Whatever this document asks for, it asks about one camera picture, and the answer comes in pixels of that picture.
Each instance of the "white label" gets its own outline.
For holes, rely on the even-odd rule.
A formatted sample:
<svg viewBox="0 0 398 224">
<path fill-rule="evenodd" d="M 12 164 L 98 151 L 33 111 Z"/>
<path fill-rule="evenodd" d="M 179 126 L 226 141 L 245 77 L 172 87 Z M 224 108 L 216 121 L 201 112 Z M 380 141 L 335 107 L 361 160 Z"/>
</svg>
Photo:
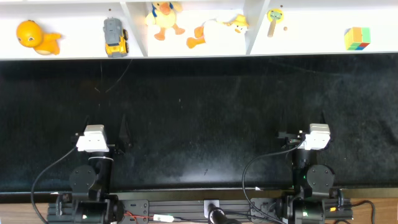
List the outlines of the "white label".
<svg viewBox="0 0 398 224">
<path fill-rule="evenodd" d="M 171 215 L 154 215 L 154 221 L 159 221 L 159 222 L 173 222 L 174 217 Z"/>
</svg>

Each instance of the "colorful cube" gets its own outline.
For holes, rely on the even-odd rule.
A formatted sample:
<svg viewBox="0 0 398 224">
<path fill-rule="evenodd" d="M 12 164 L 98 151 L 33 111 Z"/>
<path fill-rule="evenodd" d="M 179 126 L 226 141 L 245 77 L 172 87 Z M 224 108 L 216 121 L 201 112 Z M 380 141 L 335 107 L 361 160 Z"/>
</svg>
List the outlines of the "colorful cube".
<svg viewBox="0 0 398 224">
<path fill-rule="evenodd" d="M 363 50 L 371 43 L 371 30 L 368 27 L 353 27 L 344 36 L 346 50 Z"/>
</svg>

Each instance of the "yellow hat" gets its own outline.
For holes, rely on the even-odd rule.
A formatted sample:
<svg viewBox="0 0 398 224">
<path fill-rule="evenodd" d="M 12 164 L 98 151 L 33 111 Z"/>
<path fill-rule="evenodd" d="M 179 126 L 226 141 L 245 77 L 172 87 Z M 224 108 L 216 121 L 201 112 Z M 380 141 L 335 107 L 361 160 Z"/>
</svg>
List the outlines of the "yellow hat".
<svg viewBox="0 0 398 224">
<path fill-rule="evenodd" d="M 236 19 L 231 22 L 232 24 L 238 25 L 238 26 L 249 26 L 246 22 L 246 17 L 242 14 L 239 14 L 236 16 Z"/>
</svg>

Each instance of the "yellow duck toy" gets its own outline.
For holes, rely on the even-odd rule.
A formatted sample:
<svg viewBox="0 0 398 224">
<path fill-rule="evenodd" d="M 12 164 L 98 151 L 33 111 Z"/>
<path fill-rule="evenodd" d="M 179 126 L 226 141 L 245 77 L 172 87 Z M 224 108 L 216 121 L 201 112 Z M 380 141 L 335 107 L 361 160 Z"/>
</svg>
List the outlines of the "yellow duck toy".
<svg viewBox="0 0 398 224">
<path fill-rule="evenodd" d="M 59 54 L 57 39 L 61 34 L 46 34 L 34 21 L 24 21 L 17 28 L 19 43 L 33 49 L 41 55 Z"/>
<path fill-rule="evenodd" d="M 225 36 L 230 35 L 230 30 L 234 30 L 238 34 L 244 34 L 248 30 L 249 24 L 246 22 L 244 15 L 237 15 L 232 22 L 216 22 L 215 20 L 206 21 L 203 26 L 197 27 L 194 31 L 196 38 L 188 38 L 187 46 L 192 49 L 198 44 L 211 42 L 212 44 L 225 44 L 228 40 Z"/>
<path fill-rule="evenodd" d="M 166 29 L 173 27 L 175 34 L 181 35 L 185 32 L 185 29 L 179 28 L 175 23 L 177 21 L 177 16 L 174 12 L 182 11 L 182 6 L 178 2 L 153 2 L 152 12 L 146 17 L 146 24 L 158 25 L 160 27 L 160 32 L 155 34 L 155 38 L 158 40 L 165 40 Z"/>
</svg>

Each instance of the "toy truck wheel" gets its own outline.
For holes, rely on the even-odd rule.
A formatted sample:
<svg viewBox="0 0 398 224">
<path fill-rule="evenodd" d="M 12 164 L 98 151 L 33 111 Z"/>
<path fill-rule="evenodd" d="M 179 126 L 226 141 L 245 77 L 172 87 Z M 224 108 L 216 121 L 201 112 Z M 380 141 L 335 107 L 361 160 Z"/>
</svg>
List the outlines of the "toy truck wheel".
<svg viewBox="0 0 398 224">
<path fill-rule="evenodd" d="M 128 40 L 129 39 L 129 34 L 127 33 L 127 30 L 123 30 L 123 38 L 124 40 Z"/>
</svg>

